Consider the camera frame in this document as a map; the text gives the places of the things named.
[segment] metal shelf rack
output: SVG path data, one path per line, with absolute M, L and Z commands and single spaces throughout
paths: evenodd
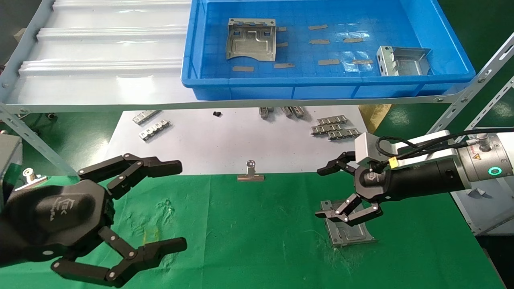
M 433 133 L 444 129 L 514 55 L 513 33 L 467 88 L 455 87 L 445 95 L 198 101 L 180 81 L 190 6 L 187 0 L 42 0 L 0 76 L 0 119 L 67 175 L 76 172 L 15 114 L 449 103 Z M 127 74 L 131 77 L 118 77 Z

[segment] yellow label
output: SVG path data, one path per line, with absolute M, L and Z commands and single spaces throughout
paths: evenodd
M 391 167 L 391 169 L 398 167 L 398 160 L 395 156 L 389 159 L 389 166 Z

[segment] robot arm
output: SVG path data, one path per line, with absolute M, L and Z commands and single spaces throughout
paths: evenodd
M 459 144 L 453 143 L 454 137 L 441 131 L 392 144 L 369 133 L 360 135 L 355 152 L 344 152 L 318 170 L 322 176 L 339 170 L 353 175 L 355 193 L 338 208 L 316 216 L 354 226 L 383 215 L 383 202 L 469 189 L 471 182 L 513 175 L 514 133 L 482 133 Z M 352 167 L 352 161 L 359 166 Z M 354 213 L 362 201 L 371 205 Z
M 132 248 L 110 229 L 113 200 L 147 176 L 181 172 L 178 160 L 161 162 L 156 157 L 125 154 L 79 170 L 77 184 L 10 193 L 0 213 L 0 267 L 60 257 L 51 269 L 63 278 L 123 286 L 139 271 L 157 267 L 165 255 L 186 250 L 187 243 L 175 238 Z M 107 189 L 98 184 L 112 177 Z M 105 268 L 75 262 L 102 242 L 122 256 L 118 265 Z

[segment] white table surface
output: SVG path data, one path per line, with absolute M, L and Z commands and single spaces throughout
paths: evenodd
M 179 159 L 182 174 L 240 174 L 246 161 L 253 159 L 257 173 L 315 172 L 343 151 L 353 151 L 353 138 L 329 141 L 326 136 L 311 136 L 316 119 L 345 115 L 345 128 L 365 132 L 356 105 L 308 106 L 303 119 L 289 119 L 275 107 L 267 120 L 252 108 L 162 111 L 139 126 L 132 118 L 141 111 L 124 112 L 108 145 L 105 159 L 132 153 L 139 157 L 157 156 L 160 160 Z M 144 142 L 138 134 L 161 119 L 172 126 Z

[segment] green floor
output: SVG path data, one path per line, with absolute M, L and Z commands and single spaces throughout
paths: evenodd
M 439 0 L 455 33 L 460 39 L 474 68 L 479 71 L 514 31 L 511 0 Z M 480 112 L 485 104 L 514 75 L 514 60 L 487 84 L 466 109 L 450 125 L 460 131 Z M 376 134 L 410 138 L 424 134 L 448 106 L 446 104 L 394 105 Z M 480 123 L 482 127 L 514 125 L 514 98 L 505 96 Z M 101 160 L 120 112 L 60 113 L 51 122 L 39 115 L 30 115 L 26 122 L 41 132 L 41 138 L 75 169 Z M 37 151 L 24 145 L 25 164 L 38 173 L 57 175 L 61 172 Z

